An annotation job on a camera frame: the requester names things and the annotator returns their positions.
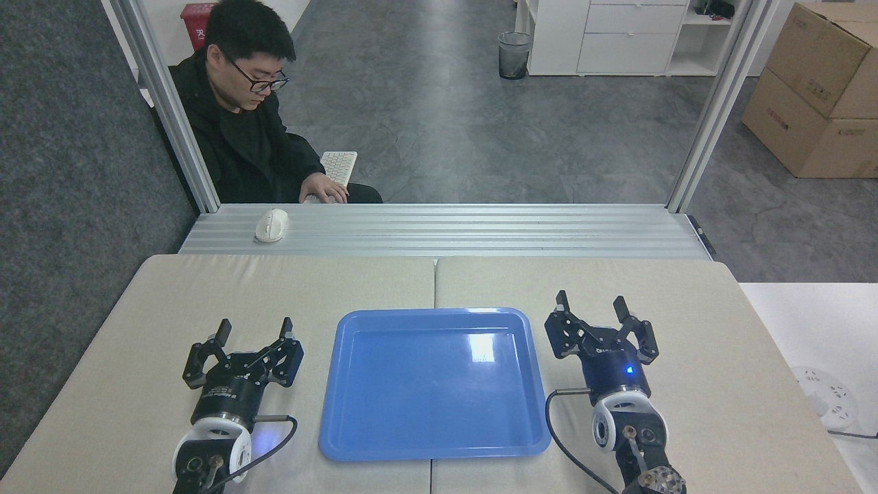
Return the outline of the person's right hand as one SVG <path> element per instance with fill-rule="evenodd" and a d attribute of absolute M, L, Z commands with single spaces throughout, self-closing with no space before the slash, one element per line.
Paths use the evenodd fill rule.
<path fill-rule="evenodd" d="M 299 203 L 305 203 L 308 197 L 314 196 L 320 203 L 348 203 L 349 193 L 345 185 L 333 181 L 325 173 L 314 172 L 302 181 L 299 189 Z"/>

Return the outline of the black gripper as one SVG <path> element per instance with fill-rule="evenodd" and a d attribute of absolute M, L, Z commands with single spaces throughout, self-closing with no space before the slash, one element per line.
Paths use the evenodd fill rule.
<path fill-rule="evenodd" d="M 204 418 L 222 418 L 244 427 L 254 427 L 265 385 L 275 382 L 292 386 L 304 359 L 301 341 L 294 338 L 294 322 L 286 316 L 278 338 L 260 351 L 235 351 L 230 373 L 204 372 L 204 364 L 213 356 L 220 368 L 230 366 L 224 345 L 232 325 L 224 318 L 217 331 L 203 343 L 189 349 L 182 378 L 190 390 L 201 390 L 189 422 Z"/>
<path fill-rule="evenodd" d="M 617 349 L 602 347 L 603 337 L 596 327 L 574 316 L 569 307 L 567 291 L 556 296 L 555 309 L 545 321 L 545 330 L 553 354 L 557 359 L 582 354 L 584 381 L 590 388 L 591 399 L 602 399 L 623 390 L 638 390 L 652 396 L 643 365 L 650 365 L 659 356 L 652 323 L 641 320 L 628 309 L 623 295 L 613 301 L 621 328 L 613 338 Z M 637 347 L 628 341 L 633 333 Z"/>

